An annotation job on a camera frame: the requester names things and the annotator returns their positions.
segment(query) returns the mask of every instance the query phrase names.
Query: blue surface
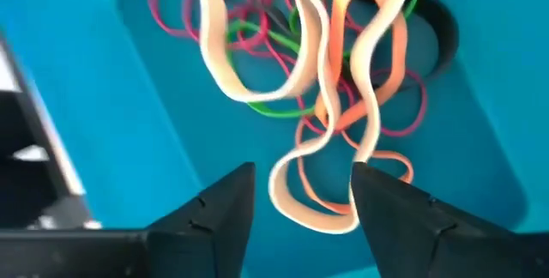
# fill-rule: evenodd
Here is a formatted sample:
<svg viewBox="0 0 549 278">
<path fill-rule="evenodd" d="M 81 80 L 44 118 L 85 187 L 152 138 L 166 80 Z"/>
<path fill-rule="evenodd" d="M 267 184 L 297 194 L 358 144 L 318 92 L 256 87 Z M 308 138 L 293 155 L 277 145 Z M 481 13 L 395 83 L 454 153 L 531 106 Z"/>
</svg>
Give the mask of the blue surface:
<svg viewBox="0 0 549 278">
<path fill-rule="evenodd" d="M 545 10 L 530 9 L 547 0 L 444 1 L 460 25 L 459 56 L 429 83 L 422 126 L 402 139 L 383 137 L 378 147 L 408 156 L 417 173 L 414 184 L 447 202 L 510 229 L 546 230 L 549 118 L 541 106 L 549 31 L 542 23 Z M 179 4 L 161 5 L 176 26 Z M 359 11 L 361 18 L 368 12 Z M 145 226 L 251 160 L 257 194 L 245 260 L 249 277 L 377 275 L 360 230 L 314 233 L 276 213 L 267 196 L 268 170 L 292 147 L 296 121 L 264 118 L 227 99 L 197 45 L 163 33 L 146 0 L 0 0 L 0 24 L 42 93 L 93 213 L 105 226 Z M 437 55 L 434 34 L 417 18 L 408 26 L 407 64 L 426 74 Z M 377 67 L 388 64 L 387 46 L 385 40 L 378 49 Z M 236 59 L 253 88 L 272 89 L 283 80 L 269 60 Z M 308 95 L 310 102 L 314 96 Z M 418 104 L 414 91 L 400 94 L 383 106 L 383 123 L 406 125 Z M 363 126 L 353 126 L 352 136 Z M 336 138 L 306 159 L 322 196 L 346 200 L 352 156 Z M 290 187 L 308 202 L 295 166 Z"/>
</svg>

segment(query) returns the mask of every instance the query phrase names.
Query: orange rubber band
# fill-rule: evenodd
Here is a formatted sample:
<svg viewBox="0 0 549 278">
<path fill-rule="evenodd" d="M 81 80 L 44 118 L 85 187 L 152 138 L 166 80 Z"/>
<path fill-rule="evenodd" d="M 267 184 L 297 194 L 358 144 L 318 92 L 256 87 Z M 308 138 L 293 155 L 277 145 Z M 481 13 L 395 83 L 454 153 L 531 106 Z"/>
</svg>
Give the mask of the orange rubber band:
<svg viewBox="0 0 549 278">
<path fill-rule="evenodd" d="M 384 0 L 376 0 L 377 5 L 383 4 Z M 330 22 L 330 32 L 329 32 L 329 61 L 330 67 L 333 71 L 334 82 L 337 82 L 341 76 L 341 65 L 343 61 L 343 37 L 345 30 L 345 14 L 347 12 L 347 7 L 350 4 L 351 0 L 334 0 L 332 4 L 332 16 Z M 378 104 L 381 105 L 389 100 L 393 94 L 396 93 L 399 86 L 404 79 L 406 73 L 406 46 L 407 46 L 407 26 L 404 19 L 404 15 L 400 13 L 393 22 L 393 56 L 392 56 L 392 69 L 387 81 L 376 90 L 376 97 Z M 320 95 L 317 97 L 317 103 L 315 105 L 315 114 L 321 123 L 326 127 L 326 107 L 323 103 L 323 99 Z M 341 134 L 355 149 L 359 149 L 358 143 L 353 141 L 351 137 L 344 131 L 344 129 L 361 119 L 366 115 L 365 103 L 361 100 L 359 103 L 351 106 L 348 110 L 343 112 L 336 125 L 336 129 L 341 130 Z M 301 138 L 303 135 L 303 128 L 305 121 L 303 119 L 299 120 L 298 128 L 295 133 L 295 143 L 296 147 L 301 144 Z M 406 166 L 407 171 L 404 175 L 400 177 L 400 180 L 411 183 L 413 180 L 413 166 L 410 160 L 402 154 L 377 150 L 374 151 L 372 158 L 378 159 L 387 159 L 387 160 L 398 160 L 404 166 Z M 333 211 L 334 213 L 340 215 L 348 215 L 351 213 L 350 204 L 341 204 L 336 202 L 328 202 L 321 199 L 314 189 L 311 186 L 311 183 L 307 179 L 305 174 L 305 164 L 302 157 L 298 157 L 298 171 L 299 178 L 305 189 L 305 194 L 313 201 L 317 202 L 326 209 Z"/>
<path fill-rule="evenodd" d="M 375 0 L 381 6 L 385 0 Z M 338 82 L 341 76 L 341 63 L 343 61 L 343 37 L 345 31 L 345 14 L 351 0 L 334 0 L 332 4 L 332 16 L 330 22 L 329 60 L 333 71 L 334 82 Z M 406 47 L 407 26 L 404 15 L 400 13 L 393 22 L 393 48 L 391 73 L 385 83 L 376 90 L 377 103 L 381 106 L 396 93 L 404 80 L 406 73 Z M 317 118 L 326 126 L 326 106 L 320 95 L 315 104 Z M 363 100 L 341 114 L 335 128 L 344 130 L 349 125 L 366 116 L 366 107 Z"/>
<path fill-rule="evenodd" d="M 295 143 L 296 147 L 301 144 L 301 137 L 303 135 L 303 128 L 305 126 L 305 121 L 303 119 L 299 120 L 298 128 L 295 131 Z M 355 149 L 359 149 L 358 143 L 353 141 L 347 133 L 343 133 L 343 137 L 345 140 L 351 144 Z M 413 166 L 412 162 L 405 157 L 402 154 L 388 151 L 388 150 L 376 150 L 374 151 L 372 158 L 377 159 L 385 159 L 385 160 L 397 160 L 402 162 L 404 166 L 407 168 L 404 175 L 400 177 L 400 180 L 403 182 L 406 182 L 408 184 L 412 183 L 413 180 Z M 305 194 L 313 201 L 317 202 L 321 206 L 323 206 L 326 209 L 329 209 L 333 211 L 334 213 L 340 214 L 340 215 L 347 215 L 351 213 L 351 205 L 350 204 L 340 204 L 336 202 L 328 202 L 321 199 L 317 193 L 314 191 L 314 189 L 311 186 L 311 183 L 309 182 L 309 179 L 307 178 L 307 175 L 305 174 L 305 163 L 302 157 L 298 158 L 298 172 L 299 172 L 299 179 L 301 180 L 301 184 L 303 185 L 303 188 L 305 189 Z"/>
</svg>

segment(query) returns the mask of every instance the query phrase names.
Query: black plastic part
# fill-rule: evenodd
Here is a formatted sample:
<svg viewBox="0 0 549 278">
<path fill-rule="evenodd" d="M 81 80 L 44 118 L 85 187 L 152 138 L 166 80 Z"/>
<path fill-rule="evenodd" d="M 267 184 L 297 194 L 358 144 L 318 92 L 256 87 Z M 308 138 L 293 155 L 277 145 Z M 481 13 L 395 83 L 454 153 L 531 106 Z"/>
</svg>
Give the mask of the black plastic part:
<svg viewBox="0 0 549 278">
<path fill-rule="evenodd" d="M 243 164 L 142 230 L 0 232 L 0 276 L 239 277 L 254 173 Z"/>
<path fill-rule="evenodd" d="M 0 56 L 5 56 L 8 59 L 9 67 L 13 71 L 17 85 L 21 90 L 21 93 L 17 94 L 15 98 L 21 108 L 24 121 L 26 122 L 29 130 L 32 133 L 33 144 L 41 146 L 46 151 L 48 157 L 53 158 L 56 155 L 53 151 L 50 139 L 45 132 L 44 125 L 40 120 L 39 110 L 36 106 L 35 101 L 33 100 L 36 97 L 33 97 L 33 92 L 31 91 L 31 88 L 27 85 L 26 79 L 21 73 L 18 65 L 16 64 L 16 61 L 13 58 L 11 50 L 9 49 L 2 33 L 0 33 L 0 49 L 2 49 L 0 50 Z M 47 173 L 49 175 L 49 178 L 53 183 L 53 186 L 55 187 L 57 197 L 63 198 L 66 196 L 70 196 L 71 192 L 69 191 L 69 187 L 65 183 L 63 171 L 61 170 L 61 167 L 59 166 L 57 161 L 55 159 L 49 159 L 48 163 L 46 163 L 45 165 L 48 170 Z"/>
<path fill-rule="evenodd" d="M 547 277 L 548 234 L 515 234 L 364 163 L 353 196 L 383 278 Z"/>
<path fill-rule="evenodd" d="M 363 3 L 375 3 L 374 0 L 360 0 Z M 403 7 L 412 0 L 406 0 Z M 454 59 L 459 46 L 459 27 L 457 20 L 452 15 L 451 11 L 440 0 L 418 0 L 413 13 L 417 16 L 425 19 L 425 21 L 432 27 L 433 31 L 437 35 L 438 41 L 438 58 L 435 65 L 427 78 L 432 78 L 440 72 L 444 71 L 451 61 Z M 353 78 L 350 74 L 350 69 L 344 66 L 342 77 L 348 82 L 352 82 Z M 403 85 L 399 91 L 412 88 L 416 85 Z"/>
<path fill-rule="evenodd" d="M 56 200 L 46 162 L 0 158 L 0 228 L 27 227 Z"/>
<path fill-rule="evenodd" d="M 0 90 L 0 116 L 9 120 L 0 121 L 0 157 L 34 144 L 27 122 L 19 106 L 20 93 Z"/>
</svg>

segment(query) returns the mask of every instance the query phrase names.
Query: blue bin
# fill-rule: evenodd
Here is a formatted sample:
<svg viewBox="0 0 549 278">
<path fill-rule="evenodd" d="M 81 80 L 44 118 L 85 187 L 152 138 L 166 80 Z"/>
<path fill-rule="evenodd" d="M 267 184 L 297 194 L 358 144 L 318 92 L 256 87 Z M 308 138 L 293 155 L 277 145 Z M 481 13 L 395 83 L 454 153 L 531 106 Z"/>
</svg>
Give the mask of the blue bin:
<svg viewBox="0 0 549 278">
<path fill-rule="evenodd" d="M 180 1 L 161 3 L 174 25 L 180 24 Z M 382 137 L 378 147 L 408 156 L 414 184 L 446 202 L 511 230 L 547 230 L 549 30 L 543 7 L 549 0 L 443 1 L 460 26 L 458 55 L 428 83 L 420 128 L 405 138 Z M 373 11 L 355 9 L 363 17 Z M 437 56 L 434 33 L 420 18 L 408 24 L 408 67 L 426 74 Z M 268 171 L 293 147 L 296 120 L 264 118 L 229 100 L 198 46 L 162 32 L 146 0 L 0 0 L 0 25 L 42 94 L 104 226 L 145 226 L 243 161 L 255 161 L 256 212 L 244 275 L 378 276 L 361 230 L 314 233 L 269 202 Z M 377 52 L 377 66 L 388 64 L 387 43 Z M 272 89 L 283 80 L 271 60 L 239 54 L 236 62 L 253 88 Z M 312 91 L 306 98 L 311 103 L 314 97 Z M 399 94 L 382 107 L 383 123 L 402 127 L 418 104 L 418 93 Z M 364 123 L 353 126 L 351 135 L 362 129 Z M 346 201 L 352 157 L 336 137 L 306 158 L 319 193 Z M 295 165 L 289 181 L 296 197 L 310 204 Z"/>
</svg>

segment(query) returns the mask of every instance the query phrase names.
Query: blue plastic container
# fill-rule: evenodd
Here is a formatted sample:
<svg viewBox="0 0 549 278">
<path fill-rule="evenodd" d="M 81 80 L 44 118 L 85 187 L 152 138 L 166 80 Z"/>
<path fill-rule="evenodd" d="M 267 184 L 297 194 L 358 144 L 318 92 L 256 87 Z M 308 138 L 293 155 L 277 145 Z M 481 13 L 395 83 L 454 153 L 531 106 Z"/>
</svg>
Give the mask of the blue plastic container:
<svg viewBox="0 0 549 278">
<path fill-rule="evenodd" d="M 421 127 L 409 137 L 383 137 L 378 147 L 407 155 L 414 184 L 459 208 L 512 230 L 546 230 L 549 0 L 443 1 L 460 26 L 458 56 L 429 82 Z M 173 25 L 180 25 L 180 2 L 162 0 Z M 363 17 L 365 10 L 373 11 L 362 8 Z M 268 171 L 293 146 L 296 121 L 264 118 L 225 97 L 198 46 L 162 32 L 146 0 L 0 0 L 0 24 L 106 227 L 145 226 L 250 160 L 257 165 L 256 214 L 245 275 L 377 276 L 361 230 L 314 233 L 270 204 Z M 435 36 L 417 17 L 408 24 L 408 66 L 426 74 L 437 55 Z M 380 46 L 376 66 L 387 64 L 387 44 Z M 238 56 L 237 66 L 254 88 L 272 89 L 283 80 L 273 61 Z M 314 96 L 308 95 L 310 103 Z M 418 93 L 400 94 L 383 106 L 383 123 L 406 125 L 418 104 Z M 274 106 L 296 107 L 293 101 Z M 352 135 L 363 127 L 357 124 Z M 352 156 L 336 137 L 306 159 L 319 193 L 346 200 Z M 308 202 L 295 166 L 290 186 Z"/>
</svg>

